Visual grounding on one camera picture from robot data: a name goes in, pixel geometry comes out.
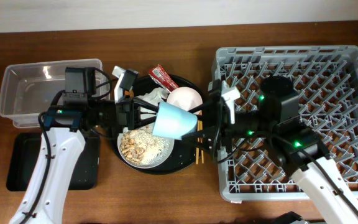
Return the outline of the light blue plastic cup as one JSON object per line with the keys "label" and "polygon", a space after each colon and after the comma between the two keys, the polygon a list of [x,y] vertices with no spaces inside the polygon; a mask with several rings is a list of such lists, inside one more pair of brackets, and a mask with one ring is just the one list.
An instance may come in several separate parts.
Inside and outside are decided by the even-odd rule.
{"label": "light blue plastic cup", "polygon": [[196,131],[198,118],[195,114],[166,102],[161,102],[152,134],[162,138],[181,140],[182,136]]}

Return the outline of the pink bowl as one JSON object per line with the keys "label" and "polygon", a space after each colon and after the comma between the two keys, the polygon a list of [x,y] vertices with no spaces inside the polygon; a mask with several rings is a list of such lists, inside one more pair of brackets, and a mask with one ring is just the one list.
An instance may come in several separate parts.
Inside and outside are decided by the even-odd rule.
{"label": "pink bowl", "polygon": [[167,98],[167,103],[189,111],[203,103],[201,95],[190,87],[179,87],[173,90]]}

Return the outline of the white tissue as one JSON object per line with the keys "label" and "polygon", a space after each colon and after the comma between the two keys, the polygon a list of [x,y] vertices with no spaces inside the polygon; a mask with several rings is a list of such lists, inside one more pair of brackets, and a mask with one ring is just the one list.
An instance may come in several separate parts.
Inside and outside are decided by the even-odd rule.
{"label": "white tissue", "polygon": [[161,101],[166,101],[170,92],[162,87],[154,88],[150,93],[137,96],[154,106],[158,106]]}

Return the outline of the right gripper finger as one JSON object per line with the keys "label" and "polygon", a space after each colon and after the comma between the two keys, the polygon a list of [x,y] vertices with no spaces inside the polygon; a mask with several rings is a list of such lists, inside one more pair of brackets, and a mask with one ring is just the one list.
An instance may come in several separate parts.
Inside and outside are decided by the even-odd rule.
{"label": "right gripper finger", "polygon": [[204,111],[204,110],[209,110],[214,108],[217,105],[218,101],[214,100],[214,99],[209,99],[207,101],[205,101],[204,103],[202,103],[199,106],[196,106],[195,108],[192,108],[190,110],[188,110],[189,113],[195,113],[198,111]]}
{"label": "right gripper finger", "polygon": [[188,133],[181,137],[181,140],[196,148],[212,148],[213,138],[216,135],[216,127],[210,126],[200,131]]}

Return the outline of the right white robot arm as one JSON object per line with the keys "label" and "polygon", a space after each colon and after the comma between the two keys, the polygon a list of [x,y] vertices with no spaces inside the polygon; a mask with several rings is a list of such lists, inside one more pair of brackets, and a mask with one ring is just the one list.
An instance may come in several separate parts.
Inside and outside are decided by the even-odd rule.
{"label": "right white robot arm", "polygon": [[259,148],[307,194],[326,223],[358,223],[358,199],[320,136],[301,122],[298,92],[289,78],[262,80],[258,108],[251,112],[234,109],[237,88],[229,96],[226,82],[215,80],[210,87],[210,100],[195,109],[211,109],[211,114],[199,115],[198,121],[213,125],[184,134],[182,141],[209,152],[214,163],[222,164],[245,151],[249,140],[262,138]]}

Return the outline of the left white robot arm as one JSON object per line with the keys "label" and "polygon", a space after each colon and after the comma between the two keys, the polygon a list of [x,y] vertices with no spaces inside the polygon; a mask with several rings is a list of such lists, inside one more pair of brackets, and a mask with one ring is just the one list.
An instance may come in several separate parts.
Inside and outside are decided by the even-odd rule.
{"label": "left white robot arm", "polygon": [[47,111],[39,114],[42,130],[39,156],[24,198],[11,223],[61,223],[70,180],[86,141],[84,133],[100,126],[106,129],[134,129],[150,124],[142,120],[140,107],[158,108],[125,93],[132,89],[139,73],[114,67],[115,79],[108,78],[107,95],[96,96],[98,68],[68,67],[65,88],[59,91]]}

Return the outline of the wooden chopstick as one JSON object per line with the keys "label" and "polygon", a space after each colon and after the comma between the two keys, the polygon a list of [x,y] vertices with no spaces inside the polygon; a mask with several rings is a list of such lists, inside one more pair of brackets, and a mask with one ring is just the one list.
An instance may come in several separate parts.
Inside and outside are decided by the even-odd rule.
{"label": "wooden chopstick", "polygon": [[[197,131],[200,131],[200,122],[201,121],[199,121],[198,120],[198,122],[197,122]],[[198,165],[199,164],[199,157],[200,157],[200,149],[198,148],[198,147],[196,147],[196,153],[195,153],[195,164],[196,165]]]}
{"label": "wooden chopstick", "polygon": [[[199,131],[203,130],[203,122],[202,121],[198,121],[198,127],[199,127]],[[202,144],[203,143],[203,138],[200,138],[199,142]],[[200,149],[200,153],[201,153],[201,163],[204,164],[204,151],[202,149]]]}

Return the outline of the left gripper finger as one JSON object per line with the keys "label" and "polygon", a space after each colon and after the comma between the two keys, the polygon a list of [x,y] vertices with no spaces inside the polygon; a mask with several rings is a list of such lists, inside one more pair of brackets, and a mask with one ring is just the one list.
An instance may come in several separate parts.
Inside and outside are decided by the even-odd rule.
{"label": "left gripper finger", "polygon": [[157,115],[154,113],[134,113],[134,127],[141,128],[148,124],[154,123],[157,118]]}
{"label": "left gripper finger", "polygon": [[132,103],[134,105],[135,110],[140,111],[140,108],[145,108],[147,110],[153,111],[154,113],[156,113],[158,111],[158,106],[148,103],[138,97],[133,97]]}

